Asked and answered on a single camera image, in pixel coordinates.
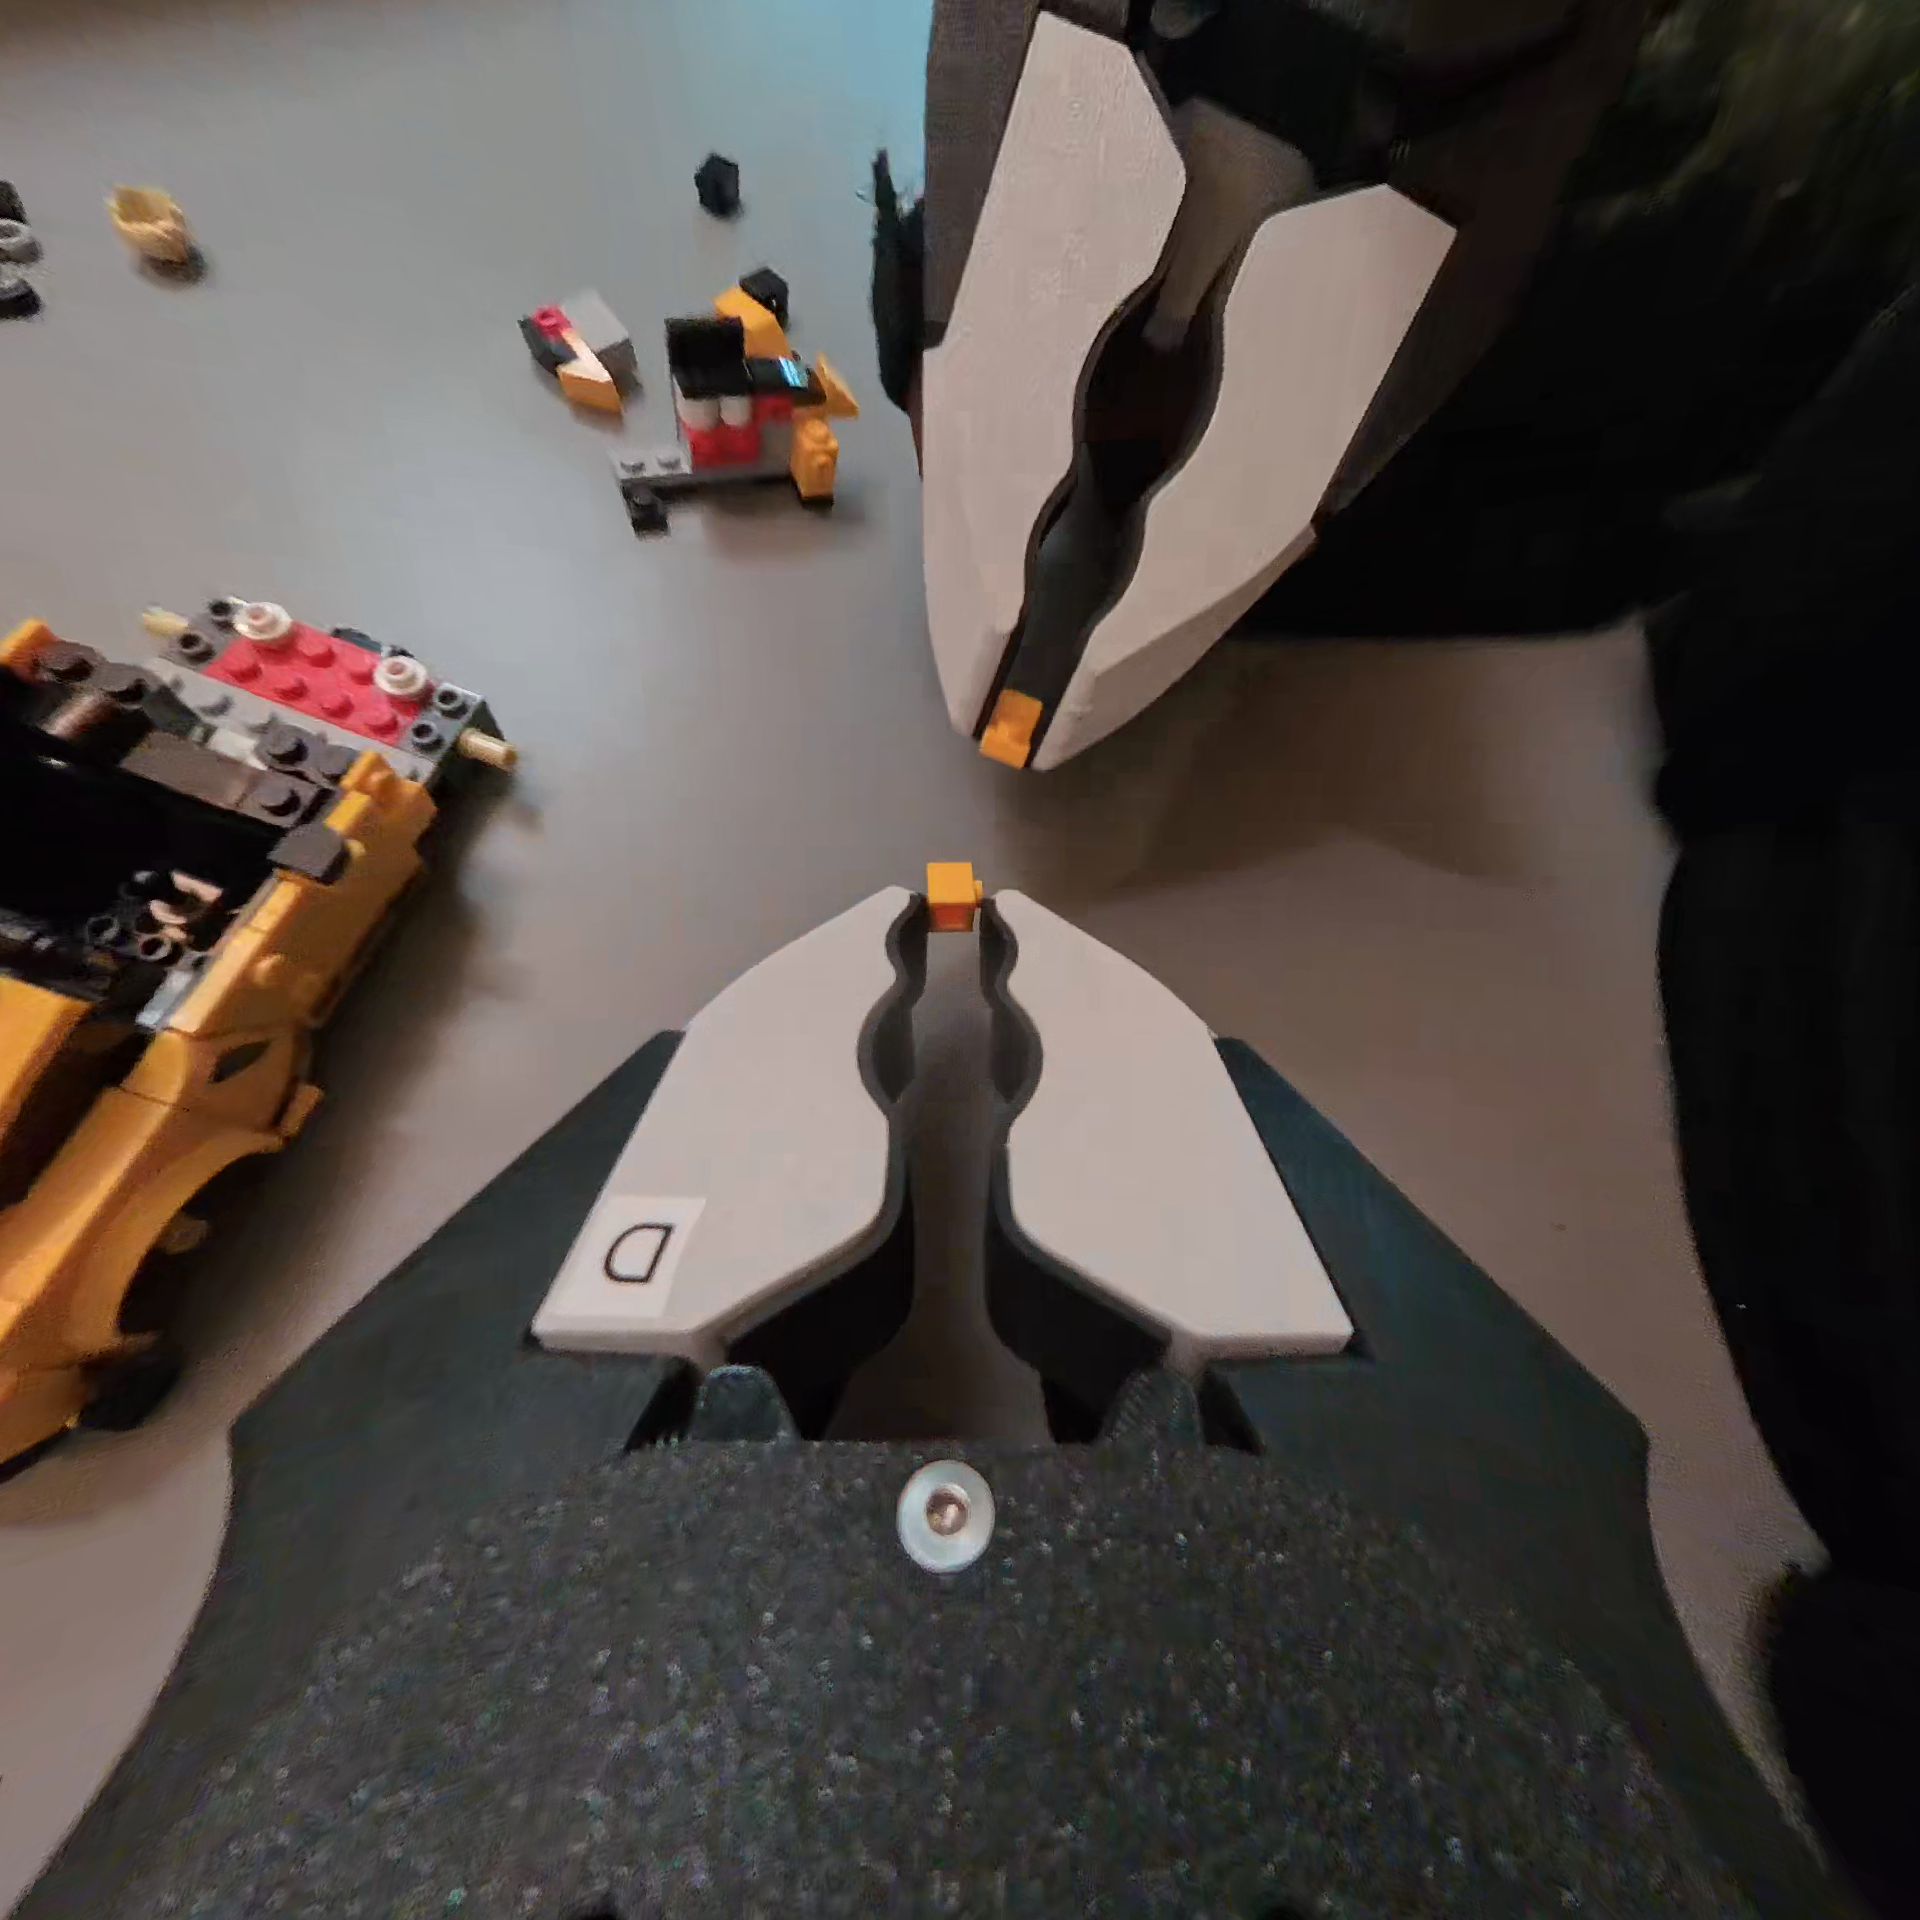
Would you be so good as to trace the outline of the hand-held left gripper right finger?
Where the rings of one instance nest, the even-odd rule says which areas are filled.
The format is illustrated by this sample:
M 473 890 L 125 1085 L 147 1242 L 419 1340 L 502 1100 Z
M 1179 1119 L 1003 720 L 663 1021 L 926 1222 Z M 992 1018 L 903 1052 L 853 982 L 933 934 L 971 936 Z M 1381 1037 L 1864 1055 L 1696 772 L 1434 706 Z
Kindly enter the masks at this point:
M 989 1308 L 1055 1436 L 1094 1437 L 1139 1373 L 1347 1353 L 1353 1316 L 1211 1026 L 1030 894 L 989 900 L 979 949 Z

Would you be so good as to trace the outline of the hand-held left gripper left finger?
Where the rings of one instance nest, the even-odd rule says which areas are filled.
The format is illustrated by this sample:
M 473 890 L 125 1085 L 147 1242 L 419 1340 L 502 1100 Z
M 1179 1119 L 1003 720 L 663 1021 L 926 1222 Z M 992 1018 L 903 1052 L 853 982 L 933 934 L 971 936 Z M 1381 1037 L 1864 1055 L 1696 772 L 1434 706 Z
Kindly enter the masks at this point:
M 807 1437 L 912 1303 L 922 898 L 889 885 L 679 1033 L 535 1310 L 551 1353 L 760 1366 Z

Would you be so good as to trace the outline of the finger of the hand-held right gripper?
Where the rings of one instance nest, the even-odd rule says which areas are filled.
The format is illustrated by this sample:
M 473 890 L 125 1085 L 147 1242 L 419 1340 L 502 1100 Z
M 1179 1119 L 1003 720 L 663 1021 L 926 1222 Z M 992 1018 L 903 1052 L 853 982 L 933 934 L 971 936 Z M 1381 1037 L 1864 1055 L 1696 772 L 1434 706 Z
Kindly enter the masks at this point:
M 962 736 L 991 720 L 1018 646 L 1091 364 L 1160 273 L 1185 192 L 1139 55 L 1041 10 L 944 334 L 922 359 L 929 641 Z
M 1217 313 L 1211 413 L 1146 497 L 1135 569 L 1089 632 L 1037 770 L 1139 718 L 1310 548 L 1454 239 L 1389 182 L 1256 228 Z

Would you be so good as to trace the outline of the person's right forearm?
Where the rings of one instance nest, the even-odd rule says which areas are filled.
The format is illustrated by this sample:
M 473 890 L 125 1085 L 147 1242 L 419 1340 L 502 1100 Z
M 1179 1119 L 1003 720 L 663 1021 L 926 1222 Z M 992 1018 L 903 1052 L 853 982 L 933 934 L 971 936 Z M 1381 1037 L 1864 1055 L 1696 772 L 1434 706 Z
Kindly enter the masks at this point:
M 1917 287 L 1918 4 L 1654 4 L 1568 177 L 1584 261 L 1642 319 Z

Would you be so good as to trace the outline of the yellow lego chunk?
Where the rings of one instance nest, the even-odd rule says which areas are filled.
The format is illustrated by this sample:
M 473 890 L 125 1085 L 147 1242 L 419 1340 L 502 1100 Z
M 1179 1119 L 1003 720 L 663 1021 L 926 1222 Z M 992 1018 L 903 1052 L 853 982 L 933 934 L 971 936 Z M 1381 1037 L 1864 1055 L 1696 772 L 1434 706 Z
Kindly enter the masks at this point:
M 717 295 L 712 310 L 731 319 L 742 330 L 742 349 L 747 359 L 787 359 L 793 348 L 787 337 L 789 287 L 774 268 L 746 271 L 723 295 Z

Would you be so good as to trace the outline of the red grey lego subassembly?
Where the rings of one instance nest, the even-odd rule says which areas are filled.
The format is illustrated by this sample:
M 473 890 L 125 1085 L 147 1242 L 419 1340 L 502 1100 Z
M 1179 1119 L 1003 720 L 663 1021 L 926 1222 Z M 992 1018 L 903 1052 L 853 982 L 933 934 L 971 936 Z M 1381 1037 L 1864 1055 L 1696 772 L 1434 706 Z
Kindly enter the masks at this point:
M 638 536 L 667 530 L 677 496 L 783 485 L 811 509 L 838 500 L 838 424 L 859 406 L 823 353 L 747 359 L 742 330 L 714 310 L 663 324 L 675 439 L 614 458 L 621 503 Z

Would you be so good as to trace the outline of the yellow black lego subassembly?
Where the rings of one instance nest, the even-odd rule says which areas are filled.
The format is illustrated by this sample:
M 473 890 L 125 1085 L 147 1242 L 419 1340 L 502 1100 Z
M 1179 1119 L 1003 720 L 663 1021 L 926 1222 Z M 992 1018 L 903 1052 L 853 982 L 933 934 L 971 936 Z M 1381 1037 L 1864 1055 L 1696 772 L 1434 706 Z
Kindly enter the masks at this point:
M 625 416 L 641 383 L 638 353 L 633 334 L 599 293 L 584 289 L 527 310 L 520 335 L 573 409 Z

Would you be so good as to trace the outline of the yellow lego car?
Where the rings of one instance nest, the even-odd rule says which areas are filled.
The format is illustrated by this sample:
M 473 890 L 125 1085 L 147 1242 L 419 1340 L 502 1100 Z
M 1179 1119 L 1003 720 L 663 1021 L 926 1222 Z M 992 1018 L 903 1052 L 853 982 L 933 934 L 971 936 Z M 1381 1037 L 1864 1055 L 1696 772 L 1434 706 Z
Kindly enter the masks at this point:
M 138 660 L 3 646 L 3 1463 L 144 1423 L 209 1200 L 323 1100 L 318 1036 L 509 775 L 490 701 L 271 599 L 154 608 Z

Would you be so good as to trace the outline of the tan lego hair piece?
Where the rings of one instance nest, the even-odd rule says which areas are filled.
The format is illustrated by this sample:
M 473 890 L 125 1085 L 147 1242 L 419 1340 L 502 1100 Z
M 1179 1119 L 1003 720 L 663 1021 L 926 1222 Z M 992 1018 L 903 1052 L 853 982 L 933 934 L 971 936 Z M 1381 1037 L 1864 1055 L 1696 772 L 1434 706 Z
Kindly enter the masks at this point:
M 105 208 L 139 270 L 173 281 L 205 273 L 205 250 L 182 202 L 158 185 L 118 182 Z

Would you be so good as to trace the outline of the person's right hand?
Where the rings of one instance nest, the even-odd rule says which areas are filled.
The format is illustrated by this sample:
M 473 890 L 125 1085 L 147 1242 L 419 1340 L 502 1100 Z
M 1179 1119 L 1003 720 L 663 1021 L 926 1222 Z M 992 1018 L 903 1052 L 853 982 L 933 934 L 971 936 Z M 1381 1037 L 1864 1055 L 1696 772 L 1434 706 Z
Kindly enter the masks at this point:
M 879 150 L 871 162 L 871 202 L 871 322 L 881 389 L 909 418 L 922 464 L 925 201 L 903 198 L 888 150 Z

